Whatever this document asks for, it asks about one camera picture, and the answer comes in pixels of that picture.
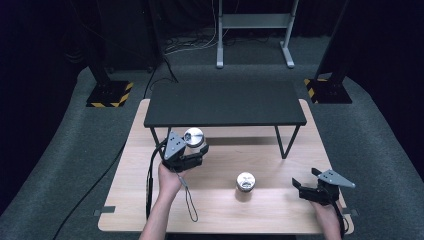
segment yellow and black hazard tape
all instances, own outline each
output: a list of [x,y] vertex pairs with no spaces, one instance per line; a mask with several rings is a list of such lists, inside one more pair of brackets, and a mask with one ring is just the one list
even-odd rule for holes
[[132,82],[130,82],[126,86],[125,92],[122,95],[121,99],[119,99],[119,101],[116,101],[116,102],[90,102],[90,103],[87,103],[87,107],[97,107],[97,108],[101,108],[101,107],[122,107],[122,106],[124,106],[125,102],[127,101],[133,85],[134,84]]
[[[318,79],[319,82],[327,82],[327,79]],[[314,90],[313,86],[312,86],[312,81],[310,79],[305,79],[304,80],[305,85],[306,85],[306,89],[308,90],[308,94],[309,97],[311,98],[312,103],[319,103],[317,96],[316,96],[316,91]]]

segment tripod base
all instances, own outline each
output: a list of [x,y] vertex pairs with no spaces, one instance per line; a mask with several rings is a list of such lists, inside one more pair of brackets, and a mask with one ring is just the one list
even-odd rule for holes
[[87,99],[87,107],[122,107],[128,99],[133,83],[109,81],[97,84]]
[[332,83],[326,79],[305,79],[306,89],[313,103],[350,104],[352,100],[343,85]]

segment gray floor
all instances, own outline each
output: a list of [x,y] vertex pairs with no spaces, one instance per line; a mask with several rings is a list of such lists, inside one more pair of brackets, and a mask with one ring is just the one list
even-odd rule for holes
[[[328,38],[293,38],[290,50],[296,64],[294,69],[285,66],[278,39],[273,38],[266,43],[248,41],[225,47],[225,67],[221,70],[215,68],[215,47],[170,54],[168,59],[180,82],[292,81],[299,98],[310,103],[334,170],[357,184],[356,189],[342,189],[348,206],[359,213],[353,217],[355,231],[346,239],[424,239],[424,184],[372,98],[354,81],[345,79],[344,86],[353,104],[310,102],[303,80],[314,76],[327,41]],[[1,239],[53,238],[68,213],[117,156],[150,76],[145,71],[115,72],[112,80],[134,83],[125,106],[86,108],[85,101],[95,80],[89,69],[81,72],[60,128],[0,218]],[[170,78],[165,64],[159,66],[153,81],[162,78]],[[76,208],[58,239],[138,237],[139,233],[102,232],[97,228],[99,218],[93,215],[105,202],[118,162]],[[193,239],[193,236],[170,235],[169,238]],[[284,236],[226,239],[230,238],[285,239]],[[323,239],[320,235],[296,238]]]

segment white rack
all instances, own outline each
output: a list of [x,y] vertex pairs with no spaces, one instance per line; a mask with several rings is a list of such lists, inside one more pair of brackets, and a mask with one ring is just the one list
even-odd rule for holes
[[222,44],[223,29],[242,28],[286,28],[284,41],[280,42],[287,66],[294,68],[294,62],[288,49],[290,35],[293,28],[294,19],[299,0],[294,0],[290,13],[281,14],[223,14],[222,0],[219,0],[218,17],[218,48],[216,67],[224,67],[224,48]]

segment human hand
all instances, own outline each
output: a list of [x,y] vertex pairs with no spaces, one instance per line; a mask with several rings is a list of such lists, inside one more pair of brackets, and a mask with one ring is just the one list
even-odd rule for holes
[[[337,218],[336,210],[332,205],[322,206],[319,203],[309,201],[315,209],[316,217],[318,224],[321,226],[322,231],[324,232],[325,239],[341,239],[340,236],[340,223]],[[341,211],[341,205],[337,201],[337,206]]]
[[187,171],[178,173],[171,172],[162,163],[159,164],[159,197],[164,197],[169,200],[174,200],[178,191],[181,188],[181,182],[178,176],[184,177]]

